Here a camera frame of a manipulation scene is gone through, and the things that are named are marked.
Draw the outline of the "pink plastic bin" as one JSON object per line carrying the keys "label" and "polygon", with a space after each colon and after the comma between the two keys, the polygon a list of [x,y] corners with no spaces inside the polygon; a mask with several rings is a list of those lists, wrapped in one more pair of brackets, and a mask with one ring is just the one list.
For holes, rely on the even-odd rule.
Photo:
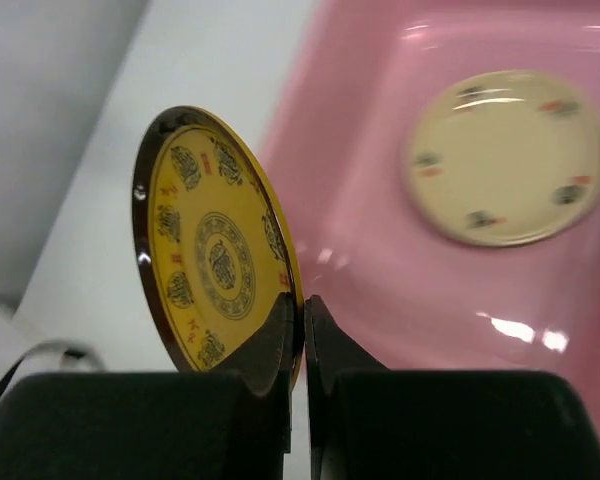
{"label": "pink plastic bin", "polygon": [[328,1],[267,157],[306,290],[382,363],[600,408],[600,1]]}

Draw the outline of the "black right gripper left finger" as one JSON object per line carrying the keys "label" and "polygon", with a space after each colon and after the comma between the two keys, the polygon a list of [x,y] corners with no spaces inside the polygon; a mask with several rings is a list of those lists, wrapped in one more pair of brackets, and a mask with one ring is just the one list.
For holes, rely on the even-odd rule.
{"label": "black right gripper left finger", "polygon": [[294,305],[206,373],[0,382],[0,479],[279,479],[290,449]]}

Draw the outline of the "cream plate small motifs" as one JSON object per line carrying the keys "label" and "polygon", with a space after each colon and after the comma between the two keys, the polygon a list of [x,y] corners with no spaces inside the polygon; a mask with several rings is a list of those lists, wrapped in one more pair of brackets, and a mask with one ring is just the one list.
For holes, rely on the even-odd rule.
{"label": "cream plate small motifs", "polygon": [[600,203],[600,110],[575,85],[538,71],[468,78],[423,110],[403,181],[451,239],[485,247],[544,240]]}

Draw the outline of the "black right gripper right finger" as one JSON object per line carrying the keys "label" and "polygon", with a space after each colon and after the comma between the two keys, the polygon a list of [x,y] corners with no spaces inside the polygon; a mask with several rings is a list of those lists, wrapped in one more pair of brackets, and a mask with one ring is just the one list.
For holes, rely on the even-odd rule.
{"label": "black right gripper right finger", "polygon": [[563,378],[391,370],[304,307],[315,479],[600,479],[600,439]]}

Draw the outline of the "yellow patterned plate front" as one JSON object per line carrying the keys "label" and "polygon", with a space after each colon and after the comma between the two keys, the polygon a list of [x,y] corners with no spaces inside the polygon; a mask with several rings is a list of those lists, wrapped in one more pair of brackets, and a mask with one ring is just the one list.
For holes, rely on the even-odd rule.
{"label": "yellow patterned plate front", "polygon": [[193,106],[156,116],[131,200],[143,292],[173,365],[231,372],[257,395],[292,385],[304,295],[291,235],[266,174],[224,121]]}

